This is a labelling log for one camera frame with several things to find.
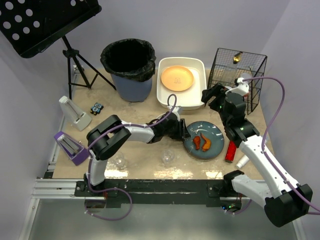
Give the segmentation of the blue ceramic plate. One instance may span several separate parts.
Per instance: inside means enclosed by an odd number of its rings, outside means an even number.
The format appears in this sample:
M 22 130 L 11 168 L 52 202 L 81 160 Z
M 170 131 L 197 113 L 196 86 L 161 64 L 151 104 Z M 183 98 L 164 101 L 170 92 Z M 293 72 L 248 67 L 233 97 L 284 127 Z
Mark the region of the blue ceramic plate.
M 189 138 L 183 141 L 185 150 L 191 156 L 209 161 L 223 150 L 225 140 L 222 131 L 208 121 L 195 121 L 187 126 Z

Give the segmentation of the yellow plastic plate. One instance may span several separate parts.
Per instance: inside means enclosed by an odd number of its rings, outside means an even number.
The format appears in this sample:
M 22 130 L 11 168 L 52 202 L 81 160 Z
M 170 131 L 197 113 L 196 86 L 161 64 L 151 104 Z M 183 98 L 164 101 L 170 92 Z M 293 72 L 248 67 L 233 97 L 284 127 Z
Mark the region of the yellow plastic plate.
M 168 90 L 183 92 L 193 85 L 194 75 L 188 68 L 174 65 L 162 71 L 160 80 Z

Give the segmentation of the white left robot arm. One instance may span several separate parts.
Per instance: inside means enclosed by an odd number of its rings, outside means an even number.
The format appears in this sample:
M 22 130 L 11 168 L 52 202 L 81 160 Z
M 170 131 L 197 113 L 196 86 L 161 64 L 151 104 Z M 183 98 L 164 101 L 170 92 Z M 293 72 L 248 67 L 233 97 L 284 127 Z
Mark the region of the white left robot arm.
M 108 159 L 113 157 L 125 142 L 154 144 L 163 137 L 183 142 L 191 135 L 185 120 L 174 113 L 166 112 L 145 124 L 125 122 L 115 114 L 109 116 L 86 135 L 87 146 L 92 154 L 86 173 L 90 185 L 97 186 L 104 182 Z

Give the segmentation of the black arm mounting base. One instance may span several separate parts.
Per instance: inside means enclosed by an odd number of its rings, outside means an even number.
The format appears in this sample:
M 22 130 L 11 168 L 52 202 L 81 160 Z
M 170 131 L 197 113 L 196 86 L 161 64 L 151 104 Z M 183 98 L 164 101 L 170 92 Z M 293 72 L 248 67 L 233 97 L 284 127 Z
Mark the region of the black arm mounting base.
M 74 195 L 90 208 L 120 208 L 123 204 L 205 205 L 236 212 L 246 204 L 240 193 L 226 192 L 222 179 L 105 179 L 88 186 L 76 182 Z

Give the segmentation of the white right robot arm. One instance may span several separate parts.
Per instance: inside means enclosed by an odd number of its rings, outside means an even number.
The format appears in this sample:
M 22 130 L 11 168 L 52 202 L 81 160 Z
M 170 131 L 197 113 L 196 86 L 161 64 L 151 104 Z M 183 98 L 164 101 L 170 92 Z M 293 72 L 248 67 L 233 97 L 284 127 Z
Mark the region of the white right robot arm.
M 246 88 L 227 89 L 216 84 L 202 91 L 201 101 L 219 113 L 227 138 L 253 163 L 265 183 L 240 170 L 223 177 L 226 192 L 243 194 L 264 209 L 270 222 L 282 227 L 309 211 L 313 191 L 301 185 L 272 155 L 256 127 L 246 119 Z

